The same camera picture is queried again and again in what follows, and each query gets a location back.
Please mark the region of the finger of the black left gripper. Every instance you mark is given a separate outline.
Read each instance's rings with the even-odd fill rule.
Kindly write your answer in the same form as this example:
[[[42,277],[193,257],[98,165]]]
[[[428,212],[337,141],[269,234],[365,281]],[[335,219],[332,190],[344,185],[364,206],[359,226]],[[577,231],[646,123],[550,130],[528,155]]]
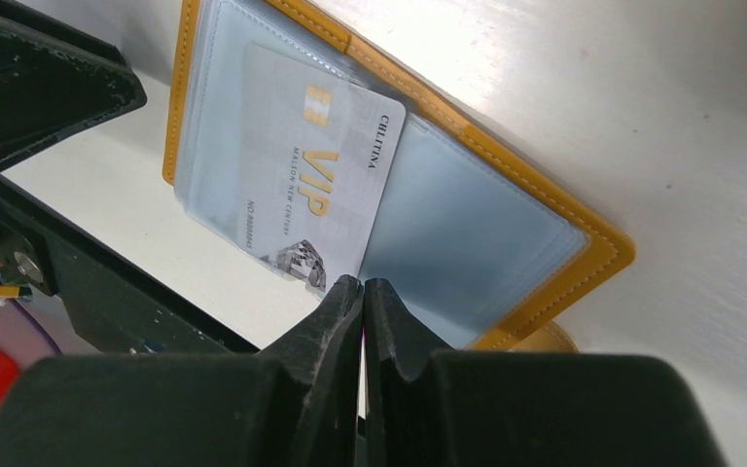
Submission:
[[[0,172],[146,102],[115,46],[0,1]]]

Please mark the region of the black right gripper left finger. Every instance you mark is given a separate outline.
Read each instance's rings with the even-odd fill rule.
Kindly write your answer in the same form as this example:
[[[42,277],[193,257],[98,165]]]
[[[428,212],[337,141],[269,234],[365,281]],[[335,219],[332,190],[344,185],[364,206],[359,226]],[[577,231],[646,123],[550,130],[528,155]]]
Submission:
[[[255,354],[41,360],[0,407],[0,466],[352,466],[362,304],[345,275]]]

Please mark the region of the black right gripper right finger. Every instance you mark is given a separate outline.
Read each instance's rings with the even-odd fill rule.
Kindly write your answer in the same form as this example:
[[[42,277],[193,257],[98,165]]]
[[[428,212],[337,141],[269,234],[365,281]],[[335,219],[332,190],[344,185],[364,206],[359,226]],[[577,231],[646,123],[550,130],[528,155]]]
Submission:
[[[456,350],[365,285],[372,466],[722,466],[682,377],[641,355]]]

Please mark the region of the orange leather card holder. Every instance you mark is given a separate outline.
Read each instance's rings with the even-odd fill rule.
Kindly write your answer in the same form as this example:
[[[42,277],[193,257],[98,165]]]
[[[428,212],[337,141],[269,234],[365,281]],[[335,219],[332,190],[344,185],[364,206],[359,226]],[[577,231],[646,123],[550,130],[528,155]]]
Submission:
[[[455,347],[571,346],[553,319],[630,265],[633,241],[308,1],[183,3],[162,175],[189,217],[298,280],[235,241],[242,74],[251,44],[406,108],[353,276],[388,280],[409,311]]]

